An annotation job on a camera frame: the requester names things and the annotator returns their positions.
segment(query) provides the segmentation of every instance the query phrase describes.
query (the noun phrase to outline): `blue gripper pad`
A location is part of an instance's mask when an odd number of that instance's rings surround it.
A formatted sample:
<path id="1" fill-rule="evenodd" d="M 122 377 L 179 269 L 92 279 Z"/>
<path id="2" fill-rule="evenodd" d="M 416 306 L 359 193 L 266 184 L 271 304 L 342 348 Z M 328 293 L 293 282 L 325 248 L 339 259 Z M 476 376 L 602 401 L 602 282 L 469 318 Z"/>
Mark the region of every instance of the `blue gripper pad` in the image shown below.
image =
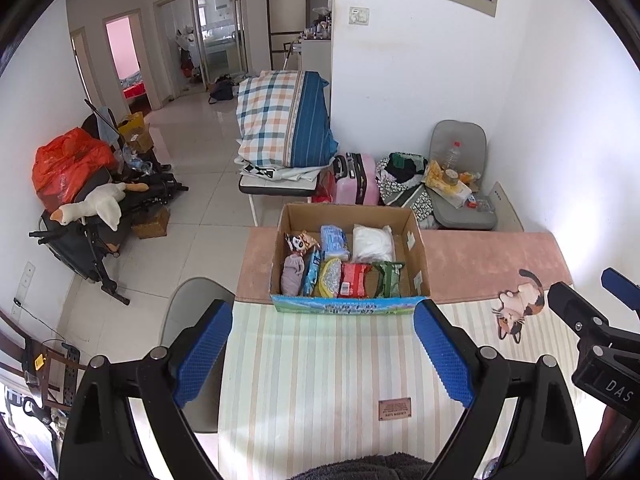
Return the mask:
<path id="1" fill-rule="evenodd" d="M 174 401 L 180 407 L 195 399 L 231 332 L 231 307 L 223 303 L 177 369 Z"/>
<path id="2" fill-rule="evenodd" d="M 609 267 L 602 271 L 602 286 L 631 310 L 640 311 L 640 287 Z"/>
<path id="3" fill-rule="evenodd" d="M 474 400 L 471 374 L 424 301 L 415 307 L 414 329 L 449 397 L 469 408 Z"/>

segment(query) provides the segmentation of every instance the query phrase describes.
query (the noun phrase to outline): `yellow tag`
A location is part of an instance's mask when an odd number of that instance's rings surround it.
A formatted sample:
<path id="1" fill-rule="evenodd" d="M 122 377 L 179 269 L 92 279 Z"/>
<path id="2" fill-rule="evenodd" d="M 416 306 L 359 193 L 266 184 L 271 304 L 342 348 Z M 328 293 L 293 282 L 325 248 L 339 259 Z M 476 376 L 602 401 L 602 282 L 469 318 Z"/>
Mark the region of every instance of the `yellow tag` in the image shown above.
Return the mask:
<path id="1" fill-rule="evenodd" d="M 43 366 L 44 366 L 44 355 L 40 354 L 38 357 L 36 357 L 36 370 L 40 370 Z"/>

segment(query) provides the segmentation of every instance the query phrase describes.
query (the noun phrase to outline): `black bag on floor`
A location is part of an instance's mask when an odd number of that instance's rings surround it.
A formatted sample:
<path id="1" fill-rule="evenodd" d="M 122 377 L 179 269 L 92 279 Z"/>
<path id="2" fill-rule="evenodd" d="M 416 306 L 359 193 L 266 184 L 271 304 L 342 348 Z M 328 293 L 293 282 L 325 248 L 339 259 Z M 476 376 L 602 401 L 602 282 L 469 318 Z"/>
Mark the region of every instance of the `black bag on floor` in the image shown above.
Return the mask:
<path id="1" fill-rule="evenodd" d="M 209 93 L 209 104 L 218 101 L 231 101 L 234 98 L 234 82 L 230 77 L 218 78 L 211 86 Z"/>

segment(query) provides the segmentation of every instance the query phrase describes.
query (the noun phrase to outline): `cat tail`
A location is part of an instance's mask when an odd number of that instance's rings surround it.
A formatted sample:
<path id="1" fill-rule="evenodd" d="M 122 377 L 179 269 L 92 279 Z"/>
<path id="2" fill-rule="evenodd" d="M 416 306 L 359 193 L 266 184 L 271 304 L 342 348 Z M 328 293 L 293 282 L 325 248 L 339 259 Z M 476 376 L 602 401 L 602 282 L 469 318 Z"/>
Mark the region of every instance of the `cat tail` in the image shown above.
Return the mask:
<path id="1" fill-rule="evenodd" d="M 520 269 L 518 273 L 523 278 L 529 278 L 532 282 L 534 282 L 536 284 L 536 287 L 538 288 L 538 298 L 536 300 L 536 303 L 534 303 L 534 306 L 536 306 L 538 308 L 535 309 L 531 314 L 527 314 L 527 315 L 528 316 L 532 316 L 532 315 L 538 314 L 542 310 L 542 307 L 545 306 L 545 289 L 542 287 L 542 282 L 530 270 Z"/>

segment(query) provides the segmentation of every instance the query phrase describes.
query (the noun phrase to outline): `pink wall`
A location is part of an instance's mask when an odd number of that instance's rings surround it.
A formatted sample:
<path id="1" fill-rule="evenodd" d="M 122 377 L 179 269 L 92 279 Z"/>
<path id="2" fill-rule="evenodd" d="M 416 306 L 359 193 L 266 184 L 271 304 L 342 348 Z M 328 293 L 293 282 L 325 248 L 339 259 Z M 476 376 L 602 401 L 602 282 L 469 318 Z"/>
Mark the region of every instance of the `pink wall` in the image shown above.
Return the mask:
<path id="1" fill-rule="evenodd" d="M 118 77 L 124 79 L 140 70 L 136 50 L 133 47 L 129 17 L 125 16 L 115 22 L 107 23 L 107 35 Z"/>

